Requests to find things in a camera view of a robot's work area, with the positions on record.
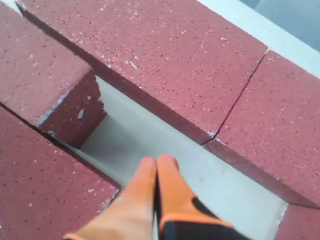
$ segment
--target brick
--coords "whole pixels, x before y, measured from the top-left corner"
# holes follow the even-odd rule
[[[117,184],[1,107],[0,116],[0,239],[61,239],[109,204]]]
[[[267,47],[196,0],[19,0],[97,74],[198,143],[212,138]]]
[[[320,80],[270,51],[206,147],[287,202],[320,207]]]
[[[80,147],[105,117],[92,68],[0,2],[0,102]]]
[[[318,240],[319,236],[320,210],[290,205],[275,240]]]

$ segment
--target gray floor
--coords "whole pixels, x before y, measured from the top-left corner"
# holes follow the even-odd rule
[[[167,153],[199,198],[253,240],[272,240],[287,203],[167,123],[98,79],[108,117],[81,151],[88,162],[123,186],[144,156]]]

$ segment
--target speckled brick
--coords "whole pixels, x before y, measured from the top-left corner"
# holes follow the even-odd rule
[[[267,47],[196,0],[19,0],[98,75],[198,143],[215,135]]]
[[[320,80],[268,52],[206,147],[287,202],[320,208]]]
[[[0,2],[0,102],[80,147],[105,117],[91,67]]]
[[[320,210],[290,205],[274,240],[319,240]]]
[[[99,177],[0,108],[0,239],[58,240],[106,207]]]

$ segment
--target red brick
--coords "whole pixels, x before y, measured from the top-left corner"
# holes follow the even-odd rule
[[[118,190],[0,108],[0,239],[57,240]]]
[[[196,0],[19,2],[105,81],[198,143],[217,132],[267,49]]]
[[[0,22],[0,102],[80,147],[106,115],[93,70],[2,2]]]
[[[318,78],[268,52],[206,147],[287,202],[319,208],[319,93]]]
[[[320,210],[290,205],[275,240],[319,240]]]

